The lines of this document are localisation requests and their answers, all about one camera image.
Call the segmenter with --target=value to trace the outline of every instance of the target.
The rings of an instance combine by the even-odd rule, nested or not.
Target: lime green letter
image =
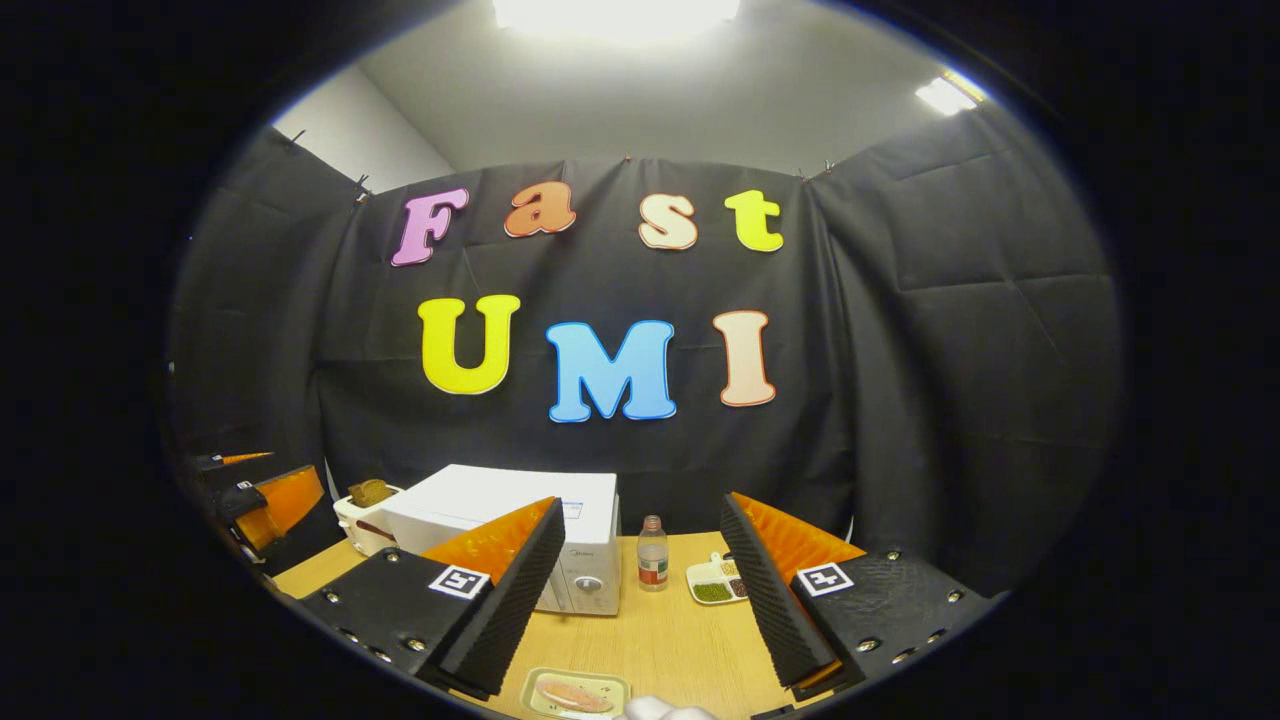
[[[733,210],[733,219],[737,222],[737,240],[750,250],[759,252],[773,252],[782,247],[782,236],[769,232],[764,224],[764,217],[776,218],[782,213],[777,202],[764,200],[764,193],[759,190],[739,192],[724,199],[724,206]]]
[[[417,306],[422,318],[422,372],[435,387],[453,395],[480,395],[498,387],[511,364],[511,315],[520,309],[515,295],[486,295],[476,301],[484,315],[484,360],[477,368],[460,368],[453,355],[458,315],[466,304],[453,297],[428,300]]]

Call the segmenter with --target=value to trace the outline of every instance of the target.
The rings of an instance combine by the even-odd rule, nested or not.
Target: plastic bottle
[[[657,592],[667,587],[667,533],[657,515],[644,519],[644,529],[636,539],[640,589]]]

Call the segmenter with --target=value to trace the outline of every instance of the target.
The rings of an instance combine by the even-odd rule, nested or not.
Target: plate
[[[539,680],[559,680],[570,685],[576,685],[584,691],[595,693],[609,702],[613,707],[603,712],[582,712],[561,707],[538,692],[535,687]],[[548,717],[572,717],[577,720],[600,720],[602,717],[617,717],[622,715],[622,708],[631,700],[631,685],[616,675],[598,675],[594,673],[575,673],[572,670],[557,670],[554,667],[534,667],[525,679],[525,688],[520,691],[520,703],[539,715]]]
[[[732,573],[726,573],[726,565],[728,565]],[[737,565],[732,560],[723,560],[721,553],[713,552],[709,562],[700,562],[698,565],[690,565],[685,570],[685,582],[689,583],[689,594],[694,596],[694,602],[699,605],[724,605],[727,602],[739,602],[746,600],[746,597],[737,597],[733,594],[733,587],[730,584],[731,580],[741,580],[737,574]],[[719,585],[724,588],[728,597],[724,600],[703,600],[698,597],[694,592],[695,585]]]

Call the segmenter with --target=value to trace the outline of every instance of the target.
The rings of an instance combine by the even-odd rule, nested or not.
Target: black fabric backdrop
[[[998,109],[940,120],[809,182],[613,159],[462,173],[364,205],[351,181],[282,141],[264,137],[275,159],[241,163],[227,181],[253,200],[206,211],[195,233],[174,331],[179,424],[195,451],[328,459],[338,488],[374,475],[412,484],[451,462],[616,471],[625,532],[650,512],[668,532],[714,529],[719,496],[735,489],[840,536],[852,515],[858,544],[924,552],[993,593],[1070,520],[1114,433],[1120,343],[1098,234]],[[244,176],[262,178],[259,195],[274,187],[266,178],[307,191],[279,218],[250,213],[262,202]],[[508,237],[511,197],[550,179],[572,187],[577,220]],[[457,187],[471,201],[434,256],[390,266],[404,201]],[[744,247],[723,208],[751,188],[781,206],[769,219],[786,238],[777,252]],[[696,245],[640,241],[639,202],[653,192],[692,201]],[[223,245],[232,237],[239,245]],[[483,350],[475,301],[495,293],[521,299],[507,378],[480,396],[434,388],[419,304],[466,302],[457,356],[471,366]],[[719,402],[724,347],[710,320],[742,309],[771,319],[777,397],[733,409]],[[547,328],[588,323],[613,355],[646,319],[676,328],[676,415],[604,419],[593,407],[586,423],[553,423]]]

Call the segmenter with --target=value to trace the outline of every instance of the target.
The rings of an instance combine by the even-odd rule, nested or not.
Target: white glove
[[[613,720],[717,720],[701,707],[672,707],[662,700],[646,694],[632,698]]]

